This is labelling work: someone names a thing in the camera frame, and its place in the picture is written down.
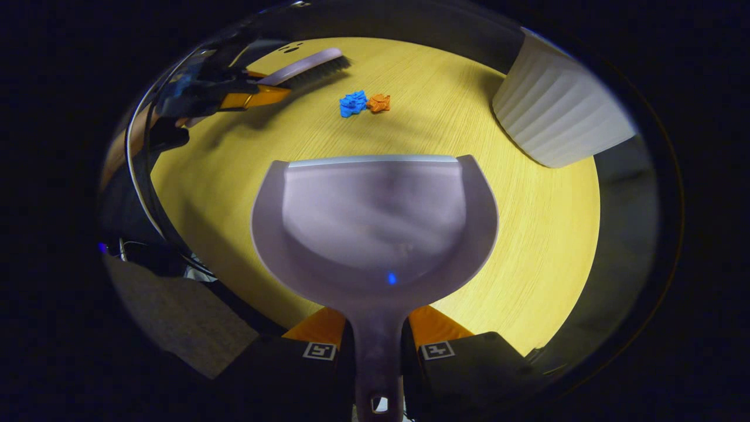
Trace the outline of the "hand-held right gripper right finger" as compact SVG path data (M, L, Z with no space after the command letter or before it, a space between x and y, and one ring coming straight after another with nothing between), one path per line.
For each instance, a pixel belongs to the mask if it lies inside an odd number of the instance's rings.
M498 333L471 333L429 305L405 321L402 353L412 421L514 421L546 382Z

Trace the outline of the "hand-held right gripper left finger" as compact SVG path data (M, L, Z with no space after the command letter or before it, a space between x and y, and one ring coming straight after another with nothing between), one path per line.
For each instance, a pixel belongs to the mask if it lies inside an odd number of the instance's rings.
M353 348L346 319L327 307L259 336L223 371L223 420L351 420Z

